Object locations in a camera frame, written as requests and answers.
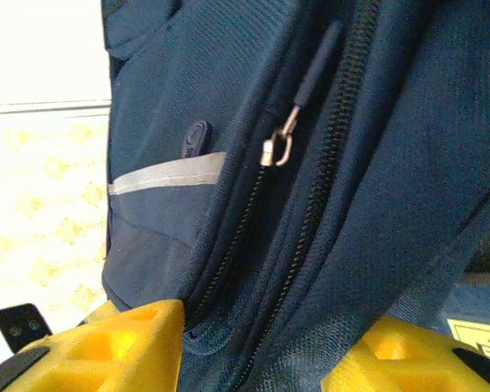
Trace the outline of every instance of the black zipper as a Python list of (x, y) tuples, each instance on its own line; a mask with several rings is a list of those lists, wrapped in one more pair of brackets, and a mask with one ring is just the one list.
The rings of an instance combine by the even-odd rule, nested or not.
[(346, 139), (350, 132), (350, 124), (358, 94), (363, 83), (365, 68), (370, 53), (370, 46), (376, 32), (377, 17), (381, 0), (368, 0), (358, 13), (347, 35), (343, 56), (338, 66), (336, 80), (337, 92), (332, 102), (332, 114), (327, 122), (325, 137), (318, 156), (317, 172), (310, 189), (309, 201), (305, 211), (303, 226), (301, 227), (294, 257), (290, 270), (282, 285), (278, 300), (271, 310), (268, 321), (261, 333), (261, 337), (240, 374), (236, 385), (231, 390), (235, 392), (241, 388), (252, 370), (257, 351), (260, 349), (267, 332), (278, 314), (294, 278), (305, 261), (310, 244), (318, 230), (319, 222), (327, 205), (328, 197), (336, 170), (341, 160)]
[(244, 234), (247, 232), (247, 227), (248, 224), (250, 223), (252, 213), (256, 209), (257, 201), (261, 195), (261, 189), (263, 188), (263, 185), (265, 183), (265, 178), (267, 177), (267, 175), (268, 175), (267, 169), (265, 167), (261, 167), (261, 169), (258, 171), (256, 180), (254, 181), (254, 185), (252, 186), (252, 192), (247, 201), (247, 205), (243, 210), (241, 219), (239, 220), (238, 228), (234, 233), (229, 248), (227, 249), (227, 252), (223, 256), (223, 259), (221, 260), (218, 269), (214, 273), (214, 276), (212, 277), (211, 282), (209, 283), (206, 291), (203, 293), (202, 299), (196, 306), (196, 310), (193, 313), (193, 317), (191, 319), (192, 321), (190, 325), (195, 326), (200, 322), (200, 320), (202, 319), (203, 315), (207, 310), (207, 307), (211, 304), (209, 300), (216, 293), (216, 289), (219, 287), (219, 283), (221, 281), (222, 275), (224, 274), (225, 270), (229, 266), (229, 263), (232, 260), (234, 260), (236, 256), (236, 252), (239, 250), (240, 244), (243, 241)]

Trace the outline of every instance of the yellow plastic object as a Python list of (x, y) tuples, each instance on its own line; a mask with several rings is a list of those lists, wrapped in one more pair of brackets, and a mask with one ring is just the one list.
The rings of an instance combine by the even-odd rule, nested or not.
[[(118, 311), (101, 306), (86, 320)], [(6, 392), (174, 392), (184, 310), (160, 301), (29, 345), (51, 351)], [(384, 317), (322, 381), (323, 392), (490, 392), (452, 349), (459, 341)]]
[(322, 381), (323, 392), (490, 392), (452, 349), (459, 341), (384, 317)]
[(84, 320), (84, 323), (94, 323), (95, 321), (100, 321), (111, 316), (115, 316), (120, 312), (116, 309), (113, 302), (107, 301), (94, 312), (89, 314)]
[(181, 359), (181, 301), (160, 301), (35, 341), (51, 351), (6, 392), (173, 392)]

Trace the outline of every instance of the zipper pull tab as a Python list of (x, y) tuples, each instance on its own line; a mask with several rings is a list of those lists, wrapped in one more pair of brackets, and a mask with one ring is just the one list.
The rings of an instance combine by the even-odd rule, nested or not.
[[(261, 155), (260, 165), (270, 167), (275, 164), (277, 167), (283, 166), (288, 162), (292, 149), (292, 132), (296, 128), (297, 115), (300, 113), (300, 107), (295, 105), (292, 108), (291, 114), (288, 116), (283, 128), (278, 128), (270, 139), (263, 142), (263, 154)], [(276, 150), (276, 141), (282, 140), (285, 143), (285, 150), (283, 156), (276, 162), (274, 162), (274, 151)]]
[[(292, 108), (292, 112), (289, 114), (287, 121), (282, 128), (278, 128), (274, 131), (270, 139), (263, 142), (263, 154), (261, 155), (260, 160), (261, 166), (271, 167), (272, 165), (276, 165), (277, 167), (281, 167), (288, 162), (292, 149), (292, 133), (294, 132), (294, 128), (296, 128), (297, 116), (300, 113), (300, 110), (309, 102), (312, 92), (314, 91), (316, 84), (318, 84), (318, 80), (321, 78), (328, 60), (334, 52), (334, 49), (338, 47), (338, 42), (341, 39), (341, 32), (341, 22), (336, 21), (328, 27), (327, 32), (319, 44), (316, 56), (312, 60), (309, 70), (298, 88), (296, 97), (294, 98), (294, 107)], [(276, 150), (277, 140), (281, 140), (285, 143), (285, 150), (283, 151), (283, 156), (275, 162), (274, 152)]]

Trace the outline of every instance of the stitching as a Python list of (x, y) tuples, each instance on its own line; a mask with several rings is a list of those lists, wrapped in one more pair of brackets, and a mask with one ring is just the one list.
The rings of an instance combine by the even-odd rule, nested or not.
[(159, 184), (160, 182), (164, 182), (166, 180), (180, 180), (180, 179), (185, 179), (185, 178), (199, 178), (199, 177), (207, 177), (207, 176), (217, 176), (219, 174), (220, 173), (217, 171), (217, 172), (213, 172), (213, 173), (191, 174), (191, 175), (187, 175), (187, 176), (169, 176), (169, 177), (153, 178), (152, 180), (140, 181), (140, 182), (136, 182), (135, 184), (124, 185), (124, 186), (116, 186), (116, 184), (111, 184), (110, 187), (114, 188), (114, 192), (119, 192), (121, 190), (135, 188), (138, 185)]

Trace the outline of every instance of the zipper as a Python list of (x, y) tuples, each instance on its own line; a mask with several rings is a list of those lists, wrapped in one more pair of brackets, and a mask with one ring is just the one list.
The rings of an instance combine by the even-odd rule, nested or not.
[[(276, 315), (287, 297), (288, 290), (292, 286), (294, 278), (305, 261), (310, 249), (310, 244), (318, 230), (319, 222), (323, 216), (327, 205), (328, 197), (332, 189), (332, 184), (336, 170), (341, 160), (341, 155), (350, 132), (350, 124), (354, 116), (354, 110), (358, 99), (358, 94), (363, 83), (363, 76), (370, 54), (370, 46), (376, 32), (377, 17), (381, 0), (367, 0), (366, 4), (360, 10), (358, 16), (350, 27), (350, 33), (345, 42), (343, 56), (338, 66), (336, 80), (337, 93), (332, 102), (332, 114), (328, 119), (325, 137), (318, 156), (317, 172), (310, 189), (307, 208), (303, 226), (301, 227), (300, 237), (298, 239), (296, 250), (292, 258), (290, 270), (285, 278), (281, 292), (270, 312), (267, 323), (261, 333), (261, 337), (253, 350), (251, 357), (247, 361), (245, 368), (238, 377), (234, 388), (231, 392), (239, 390), (245, 380), (248, 378), (252, 366), (256, 360), (256, 355), (265, 339), (270, 327), (272, 326)], [(289, 158), (290, 147), (292, 146), (292, 131), (296, 127), (296, 118), (299, 114), (299, 105), (296, 104), (291, 116), (287, 120), (285, 127), (289, 131), (283, 133), (275, 131), (273, 137), (264, 144), (264, 155), (262, 164), (270, 163), (268, 159), (270, 151), (274, 151), (274, 142), (278, 138), (284, 138), (286, 148), (280, 160), (274, 163), (276, 166), (282, 166)]]
[(266, 177), (267, 177), (266, 168), (262, 166), (258, 171), (256, 180), (254, 181), (254, 185), (252, 186), (252, 192), (247, 201), (247, 205), (243, 210), (242, 217), (238, 223), (238, 228), (234, 233), (229, 248), (227, 249), (227, 252), (223, 256), (223, 259), (221, 260), (218, 269), (214, 273), (211, 282), (207, 286), (207, 290), (203, 293), (202, 299), (196, 306), (196, 310), (193, 313), (192, 322), (190, 325), (195, 326), (201, 321), (203, 315), (207, 310), (207, 307), (211, 304), (209, 299), (212, 298), (212, 296), (216, 293), (216, 289), (219, 287), (221, 276), (229, 266), (230, 262), (235, 258), (236, 252), (239, 250), (239, 245), (241, 244), (243, 240), (243, 236), (247, 231), (249, 220), (251, 218), (252, 213), (255, 210)]
[[(269, 170), (269, 168), (274, 165), (276, 167), (281, 167), (288, 162), (292, 149), (292, 132), (296, 128), (297, 116), (308, 104), (316, 85), (318, 84), (318, 81), (325, 70), (328, 60), (338, 47), (341, 34), (342, 25), (340, 22), (336, 21), (328, 27), (327, 31), (323, 35), (323, 39), (319, 44), (318, 51), (316, 52), (309, 69), (303, 78), (302, 83), (298, 87), (294, 98), (294, 107), (289, 114), (287, 121), (284, 123), (283, 127), (276, 128), (274, 130), (274, 133), (270, 139), (265, 140), (260, 161), (261, 168), (258, 171), (256, 180), (252, 186), (252, 192), (247, 201), (247, 205), (243, 210), (243, 214), (238, 223), (238, 228), (234, 233), (227, 252), (225, 253), (221, 263), (218, 265), (218, 269), (212, 276), (211, 282), (207, 286), (201, 300), (197, 304), (189, 325), (197, 325), (206, 314), (208, 306), (212, 303), (210, 300), (216, 294), (224, 272), (229, 267), (229, 264), (234, 260), (236, 252), (240, 249), (240, 244), (243, 241), (245, 233), (247, 232), (249, 220), (251, 219), (252, 213), (255, 210), (258, 198), (261, 195), (265, 178), (272, 172)], [(279, 141), (282, 142), (283, 146), (276, 145)], [(283, 147), (283, 155), (280, 159), (275, 160), (276, 153), (280, 150), (279, 147)]]

